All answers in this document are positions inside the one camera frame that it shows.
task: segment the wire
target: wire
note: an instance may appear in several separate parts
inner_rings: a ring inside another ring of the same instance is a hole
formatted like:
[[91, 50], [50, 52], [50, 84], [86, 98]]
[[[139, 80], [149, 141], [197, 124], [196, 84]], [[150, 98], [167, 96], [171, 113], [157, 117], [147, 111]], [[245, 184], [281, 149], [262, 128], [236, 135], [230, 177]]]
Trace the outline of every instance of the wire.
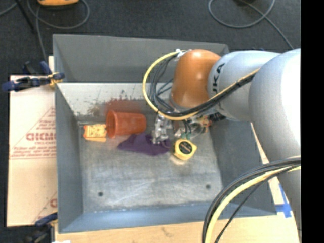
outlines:
[[3, 11], [0, 11], [0, 16], [8, 13], [9, 11], [11, 11], [12, 9], [14, 9], [17, 6], [17, 3], [13, 3], [11, 6], [9, 6], [7, 9], [4, 9]]
[[[283, 170], [281, 173], [285, 173], [292, 170], [292, 168], [290, 169], [285, 169]], [[221, 232], [218, 234], [215, 243], [218, 243], [218, 241], [220, 240], [221, 236], [223, 235], [224, 231], [226, 230], [226, 228], [229, 226], [229, 224], [231, 223], [231, 221], [234, 219], [235, 215], [237, 214], [237, 212], [241, 209], [241, 207], [247, 202], [247, 200], [252, 196], [252, 194], [261, 187], [261, 185], [265, 184], [267, 181], [269, 181], [270, 179], [274, 178], [275, 176], [279, 175], [279, 174], [275, 174], [272, 176], [269, 176], [267, 179], [265, 179], [264, 181], [260, 182], [259, 184], [255, 185], [254, 188], [250, 191], [250, 193], [244, 198], [244, 200], [238, 205], [238, 207], [235, 209], [235, 211], [232, 213], [231, 217], [228, 219], [227, 223], [225, 224], [224, 228], [221, 230]]]
[[222, 90], [221, 92], [215, 94], [213, 97], [211, 97], [207, 102], [193, 107], [189, 110], [185, 110], [182, 112], [169, 112], [169, 111], [163, 111], [162, 109], [159, 109], [158, 106], [156, 104], [154, 104], [154, 102], [152, 102], [149, 98], [149, 96], [146, 93], [146, 81], [148, 79], [149, 74], [152, 72], [152, 70], [158, 65], [160, 64], [162, 61], [173, 57], [175, 55], [177, 55], [179, 52], [175, 51], [175, 52], [171, 52], [168, 53], [162, 57], [160, 57], [159, 59], [157, 59], [155, 62], [153, 62], [153, 64], [147, 69], [144, 77], [143, 77], [143, 82], [142, 82], [142, 92], [144, 95], [144, 98], [146, 100], [146, 102], [148, 103], [148, 105], [158, 114], [162, 115], [163, 117], [170, 119], [170, 120], [184, 120], [184, 119], [188, 119], [190, 117], [193, 117], [194, 115], [197, 115], [199, 113], [202, 113], [204, 111], [206, 111], [207, 109], [213, 107], [215, 104], [219, 103], [221, 100], [223, 100], [225, 97], [227, 97], [229, 94], [231, 94], [232, 92], [234, 92], [236, 89], [240, 88], [241, 86], [247, 84], [248, 82], [250, 82], [253, 77], [255, 76], [255, 74], [259, 71], [258, 69], [256, 69], [255, 71], [249, 73], [248, 75], [242, 77], [241, 79], [239, 79], [237, 82], [234, 82], [233, 84], [229, 85], [228, 87], [226, 87], [224, 90]]
[[36, 12], [32, 9], [31, 7], [31, 4], [30, 4], [30, 0], [27, 0], [27, 5], [28, 5], [28, 8], [29, 10], [31, 11], [31, 13], [35, 16], [36, 18], [36, 31], [37, 31], [37, 36], [38, 36], [38, 40], [39, 40], [39, 44], [40, 44], [40, 49], [42, 51], [42, 54], [43, 54], [43, 58], [45, 60], [45, 62], [48, 62], [47, 60], [47, 56], [46, 56], [46, 52], [45, 52], [45, 48], [44, 48], [44, 44], [43, 44], [43, 40], [42, 40], [42, 37], [41, 37], [41, 32], [39, 30], [39, 21], [41, 21], [42, 23], [44, 23], [45, 25], [49, 26], [49, 27], [52, 27], [54, 29], [61, 29], [61, 30], [71, 30], [71, 29], [76, 29], [80, 26], [82, 26], [83, 24], [85, 24], [87, 22], [87, 20], [89, 19], [89, 15], [90, 15], [90, 8], [89, 8], [89, 5], [87, 4], [87, 2], [85, 0], [80, 0], [86, 7], [86, 16], [84, 17], [84, 19], [76, 24], [76, 25], [73, 25], [73, 26], [57, 26], [57, 25], [54, 25], [54, 24], [51, 24], [47, 21], [45, 21], [44, 19], [42, 19], [41, 17], [39, 17], [39, 10], [40, 10], [40, 6], [38, 6]]
[[208, 2], [208, 11], [209, 13], [211, 14], [211, 16], [220, 24], [226, 26], [226, 27], [229, 27], [229, 28], [234, 28], [234, 29], [244, 29], [244, 28], [248, 28], [248, 27], [252, 27], [256, 24], [258, 24], [259, 22], [261, 22], [263, 19], [267, 20], [271, 26], [279, 33], [279, 35], [285, 40], [285, 42], [288, 44], [288, 46], [293, 50], [294, 47], [291, 45], [291, 43], [289, 42], [289, 40], [286, 38], [286, 36], [281, 32], [281, 30], [267, 17], [267, 15], [270, 13], [270, 11], [272, 10], [273, 6], [274, 6], [274, 3], [275, 3], [275, 0], [271, 0], [271, 4], [268, 8], [268, 10], [265, 12], [265, 13], [262, 13], [259, 9], [257, 9], [256, 7], [254, 7], [253, 5], [243, 1], [243, 0], [236, 0], [236, 1], [239, 1], [247, 6], [249, 6], [250, 8], [252, 8], [253, 10], [255, 10], [256, 12], [258, 12], [261, 17], [259, 19], [257, 19], [256, 21], [252, 22], [252, 23], [249, 23], [249, 24], [245, 24], [245, 25], [233, 25], [233, 24], [228, 24], [228, 23], [225, 23], [223, 21], [221, 21], [219, 18], [217, 18], [215, 16], [215, 14], [213, 13], [212, 11], [212, 3], [214, 2], [215, 0], [209, 0]]
[[[286, 168], [291, 169], [292, 167], [300, 166], [300, 163], [300, 156], [285, 160], [274, 161], [271, 163], [263, 164], [260, 167], [253, 168], [242, 174], [237, 179], [235, 179], [216, 196], [216, 198], [210, 205], [204, 221], [202, 241], [204, 243], [210, 242], [212, 228], [214, 227], [217, 218], [219, 217], [220, 213], [225, 208], [225, 206], [239, 193], [251, 187], [252, 185], [263, 181], [264, 179], [268, 178], [273, 174], [279, 174]], [[239, 183], [242, 183], [247, 179], [249, 179], [247, 182], [245, 182], [242, 186], [238, 187]], [[233, 188], [235, 188], [235, 190], [232, 191], [228, 196], [226, 196], [226, 194]]]
[[210, 243], [211, 242], [211, 238], [212, 238], [212, 230], [215, 227], [215, 223], [218, 219], [218, 217], [220, 216], [220, 214], [222, 213], [222, 211], [225, 209], [225, 207], [237, 196], [239, 195], [241, 192], [243, 192], [244, 190], [250, 188], [251, 186], [260, 183], [262, 181], [264, 181], [265, 179], [271, 177], [272, 175], [276, 175], [278, 173], [281, 173], [284, 170], [288, 170], [288, 168], [286, 169], [279, 169], [279, 170], [275, 170], [275, 171], [270, 171], [266, 174], [263, 174], [261, 176], [258, 176], [246, 183], [244, 183], [243, 185], [239, 186], [238, 188], [236, 188], [233, 192], [231, 192], [218, 206], [218, 208], [216, 209], [216, 211], [214, 212], [214, 214], [212, 215], [212, 218], [210, 220], [208, 229], [207, 229], [207, 233], [206, 233], [206, 239], [205, 239], [205, 243]]

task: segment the yellow tape measure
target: yellow tape measure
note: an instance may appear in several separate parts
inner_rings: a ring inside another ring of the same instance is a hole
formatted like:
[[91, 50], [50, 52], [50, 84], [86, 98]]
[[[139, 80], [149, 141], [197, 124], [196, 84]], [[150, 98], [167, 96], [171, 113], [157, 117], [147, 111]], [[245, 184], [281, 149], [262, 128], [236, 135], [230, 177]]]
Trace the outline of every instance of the yellow tape measure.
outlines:
[[174, 144], [174, 156], [181, 160], [190, 159], [197, 150], [197, 146], [186, 139], [179, 139]]

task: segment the black cable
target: black cable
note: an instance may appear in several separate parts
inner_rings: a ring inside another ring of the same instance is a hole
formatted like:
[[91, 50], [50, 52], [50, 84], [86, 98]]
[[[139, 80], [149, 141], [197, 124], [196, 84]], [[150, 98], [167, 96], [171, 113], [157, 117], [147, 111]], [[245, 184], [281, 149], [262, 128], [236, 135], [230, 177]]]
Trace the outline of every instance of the black cable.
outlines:
[[206, 232], [207, 228], [210, 222], [210, 219], [215, 212], [216, 206], [221, 202], [222, 198], [229, 192], [233, 187], [237, 187], [238, 184], [242, 183], [245, 180], [252, 179], [255, 176], [264, 174], [265, 172], [268, 171], [273, 171], [279, 168], [285, 168], [285, 167], [291, 167], [291, 166], [297, 166], [300, 165], [301, 158], [296, 157], [296, 158], [290, 158], [290, 159], [284, 159], [284, 160], [279, 160], [279, 161], [274, 161], [270, 162], [267, 164], [263, 164], [262, 166], [255, 167], [245, 173], [243, 173], [241, 176], [236, 178], [234, 181], [232, 181], [229, 185], [227, 185], [225, 188], [219, 192], [219, 194], [215, 197], [215, 199], [212, 201], [206, 216], [204, 220], [204, 226], [202, 229], [202, 241], [205, 243], [206, 239]]
[[275, 3], [275, 0], [271, 0], [271, 4], [268, 8], [268, 10], [265, 12], [265, 13], [262, 13], [259, 9], [257, 9], [256, 7], [254, 7], [253, 5], [243, 1], [243, 0], [236, 0], [236, 1], [239, 1], [247, 6], [249, 6], [250, 8], [252, 8], [253, 10], [255, 10], [256, 12], [258, 12], [261, 17], [259, 19], [257, 19], [256, 21], [252, 22], [252, 23], [249, 23], [249, 24], [246, 24], [246, 25], [233, 25], [233, 24], [228, 24], [228, 23], [225, 23], [223, 21], [221, 21], [219, 18], [217, 18], [215, 16], [215, 14], [213, 13], [212, 11], [212, 8], [211, 8], [211, 5], [212, 3], [214, 2], [215, 0], [209, 0], [208, 2], [208, 11], [209, 13], [211, 14], [211, 16], [220, 24], [226, 26], [226, 27], [229, 27], [229, 28], [234, 28], [234, 29], [244, 29], [244, 28], [248, 28], [248, 27], [252, 27], [256, 24], [258, 24], [259, 22], [261, 22], [263, 19], [267, 20], [271, 26], [279, 33], [279, 35], [285, 40], [285, 42], [288, 44], [288, 46], [293, 50], [294, 47], [291, 45], [291, 43], [289, 42], [289, 40], [286, 38], [286, 36], [280, 31], [280, 29], [267, 17], [267, 15], [270, 13], [270, 11], [272, 10], [273, 6], [274, 6], [274, 3]]
[[2, 15], [4, 15], [4, 14], [8, 13], [8, 12], [11, 11], [12, 9], [14, 9], [16, 6], [17, 6], [17, 3], [13, 3], [13, 4], [12, 4], [11, 6], [9, 6], [8, 8], [6, 8], [6, 9], [0, 11], [0, 16], [2, 16]]
[[44, 44], [43, 44], [43, 40], [42, 40], [42, 37], [41, 37], [41, 32], [39, 30], [39, 21], [41, 21], [42, 23], [44, 23], [45, 25], [49, 26], [49, 27], [52, 27], [54, 29], [62, 29], [62, 30], [71, 30], [71, 29], [76, 29], [80, 26], [82, 26], [83, 24], [85, 24], [89, 18], [89, 15], [90, 15], [90, 8], [89, 8], [89, 5], [87, 4], [87, 2], [85, 0], [80, 0], [86, 7], [86, 16], [85, 18], [78, 24], [76, 25], [73, 25], [73, 26], [57, 26], [57, 25], [54, 25], [54, 24], [51, 24], [45, 20], [43, 20], [41, 17], [39, 17], [39, 10], [40, 10], [40, 6], [38, 6], [36, 12], [32, 9], [31, 7], [31, 4], [30, 4], [30, 0], [27, 0], [27, 5], [28, 5], [28, 8], [29, 10], [31, 11], [31, 13], [35, 16], [36, 18], [36, 31], [37, 31], [37, 36], [38, 36], [38, 40], [39, 40], [39, 44], [40, 44], [40, 48], [41, 48], [41, 51], [42, 51], [42, 54], [43, 54], [43, 57], [44, 57], [44, 60], [45, 62], [48, 62], [48, 59], [47, 59], [47, 56], [46, 56], [46, 52], [45, 52], [45, 48], [44, 48]]
[[229, 96], [231, 93], [233, 93], [235, 90], [237, 90], [241, 86], [250, 82], [254, 76], [255, 76], [255, 74], [250, 75], [250, 76], [246, 77], [245, 79], [242, 79], [240, 82], [236, 82], [230, 89], [228, 89], [228, 91], [226, 91], [226, 93], [221, 93], [220, 95], [210, 99], [209, 101], [207, 101], [199, 106], [193, 107], [189, 110], [184, 110], [181, 112], [167, 112], [167, 111], [163, 111], [163, 110], [159, 110], [159, 111], [166, 115], [172, 116], [172, 117], [182, 117], [184, 115], [188, 115], [193, 112], [202, 113], [202, 112], [212, 108], [214, 105], [216, 105], [217, 103], [219, 103], [220, 101], [225, 99], [227, 96]]
[[264, 181], [256, 184], [254, 186], [254, 188], [250, 191], [250, 193], [243, 199], [243, 201], [238, 205], [238, 207], [235, 209], [235, 211], [232, 213], [231, 217], [228, 219], [227, 223], [225, 224], [224, 228], [221, 230], [221, 232], [218, 234], [215, 243], [218, 243], [221, 236], [223, 235], [224, 231], [226, 230], [226, 228], [228, 227], [228, 225], [231, 223], [231, 221], [234, 219], [235, 215], [237, 214], [237, 212], [242, 208], [242, 206], [247, 202], [247, 200], [252, 196], [252, 194], [258, 189], [260, 188], [264, 183], [268, 182], [270, 179], [277, 177], [280, 174], [286, 173], [288, 171], [290, 171], [293, 168], [287, 168], [281, 172], [279, 172], [278, 174], [274, 174], [272, 176], [269, 176], [268, 178], [266, 178]]

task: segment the orange plastic cup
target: orange plastic cup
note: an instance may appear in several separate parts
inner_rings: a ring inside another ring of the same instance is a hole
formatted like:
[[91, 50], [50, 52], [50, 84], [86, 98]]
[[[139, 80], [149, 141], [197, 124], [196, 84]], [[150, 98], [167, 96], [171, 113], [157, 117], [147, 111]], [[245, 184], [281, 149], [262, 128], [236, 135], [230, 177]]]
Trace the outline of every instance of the orange plastic cup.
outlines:
[[106, 117], [106, 130], [109, 138], [142, 133], [146, 130], [146, 117], [141, 113], [110, 110]]

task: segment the blue tape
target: blue tape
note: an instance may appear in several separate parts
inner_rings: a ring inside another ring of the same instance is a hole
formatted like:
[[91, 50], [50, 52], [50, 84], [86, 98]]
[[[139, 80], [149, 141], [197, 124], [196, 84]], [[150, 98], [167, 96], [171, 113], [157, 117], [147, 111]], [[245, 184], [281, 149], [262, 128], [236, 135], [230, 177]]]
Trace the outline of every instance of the blue tape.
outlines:
[[288, 203], [288, 200], [286, 198], [285, 192], [282, 188], [281, 185], [279, 185], [280, 191], [281, 191], [281, 195], [283, 198], [283, 204], [282, 205], [275, 205], [275, 208], [277, 210], [277, 212], [283, 212], [285, 215], [285, 218], [290, 218], [292, 216], [291, 211], [292, 208], [290, 207], [290, 204]]

